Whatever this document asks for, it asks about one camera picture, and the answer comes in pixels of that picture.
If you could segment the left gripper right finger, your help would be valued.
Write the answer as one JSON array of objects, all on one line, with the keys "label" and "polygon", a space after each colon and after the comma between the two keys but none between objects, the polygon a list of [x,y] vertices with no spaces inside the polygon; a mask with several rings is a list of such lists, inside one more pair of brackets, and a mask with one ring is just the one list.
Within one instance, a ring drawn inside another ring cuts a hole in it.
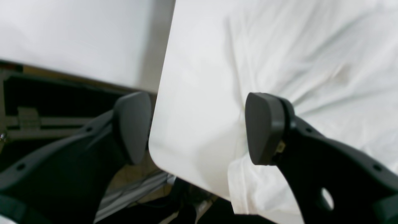
[{"label": "left gripper right finger", "polygon": [[250,159],[276,166],[306,224],[396,224],[398,179],[381,163],[323,136],[284,98],[249,93],[245,125]]}]

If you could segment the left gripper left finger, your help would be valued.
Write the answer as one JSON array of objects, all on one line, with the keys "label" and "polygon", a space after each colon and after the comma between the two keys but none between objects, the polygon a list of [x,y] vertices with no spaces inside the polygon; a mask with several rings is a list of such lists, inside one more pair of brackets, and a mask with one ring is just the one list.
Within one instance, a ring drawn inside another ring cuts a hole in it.
[{"label": "left gripper left finger", "polygon": [[16,224],[92,224],[115,174],[145,154],[151,100],[117,100],[74,135],[41,147],[1,172],[1,218]]}]

